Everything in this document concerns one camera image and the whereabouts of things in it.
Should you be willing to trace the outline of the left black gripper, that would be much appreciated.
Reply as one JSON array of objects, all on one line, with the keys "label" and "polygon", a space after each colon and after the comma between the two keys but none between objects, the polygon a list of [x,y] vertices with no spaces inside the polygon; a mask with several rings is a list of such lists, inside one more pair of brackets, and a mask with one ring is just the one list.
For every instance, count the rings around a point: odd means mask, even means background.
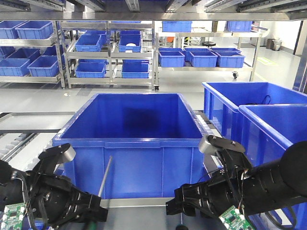
[{"label": "left black gripper", "polygon": [[100,206],[99,196],[78,189],[66,176],[39,173],[30,193],[35,219],[43,227],[59,228],[69,222],[106,222],[108,210]]}]

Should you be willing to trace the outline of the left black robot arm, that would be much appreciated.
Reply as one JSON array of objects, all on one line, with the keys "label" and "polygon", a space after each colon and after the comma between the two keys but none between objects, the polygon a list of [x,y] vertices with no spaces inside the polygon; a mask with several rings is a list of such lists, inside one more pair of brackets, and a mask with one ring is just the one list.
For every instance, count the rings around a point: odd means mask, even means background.
[{"label": "left black robot arm", "polygon": [[100,206],[101,198],[80,190],[69,177],[55,174],[55,166],[52,161],[39,161],[32,170],[20,171],[1,161],[1,211],[24,203],[31,226],[35,219],[53,228],[72,222],[106,222],[108,210]]}]

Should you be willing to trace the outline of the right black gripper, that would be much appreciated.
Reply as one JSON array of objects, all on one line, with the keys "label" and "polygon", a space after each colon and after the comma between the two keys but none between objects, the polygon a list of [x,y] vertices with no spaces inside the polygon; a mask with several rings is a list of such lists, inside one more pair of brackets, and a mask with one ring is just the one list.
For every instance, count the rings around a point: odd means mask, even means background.
[{"label": "right black gripper", "polygon": [[240,192],[242,187],[241,176],[242,172],[239,172],[234,181],[231,179],[232,189],[227,181],[209,187],[210,198],[206,193],[206,183],[183,184],[180,188],[174,190],[175,197],[166,202],[166,214],[183,213],[186,216],[195,217],[197,209],[204,218],[217,218],[231,206],[237,207],[241,213],[245,210],[245,214],[247,214],[245,198]]}]

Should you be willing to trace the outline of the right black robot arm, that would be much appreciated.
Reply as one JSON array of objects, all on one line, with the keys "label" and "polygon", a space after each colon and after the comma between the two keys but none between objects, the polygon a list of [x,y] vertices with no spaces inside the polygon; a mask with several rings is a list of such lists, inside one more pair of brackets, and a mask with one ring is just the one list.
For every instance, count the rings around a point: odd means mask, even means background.
[{"label": "right black robot arm", "polygon": [[218,157],[223,169],[205,182],[183,184],[166,203],[167,215],[183,213],[217,218],[231,206],[254,215],[307,200],[307,143],[286,149],[281,158],[252,166],[244,147],[225,138],[208,136],[200,143],[202,153]]}]

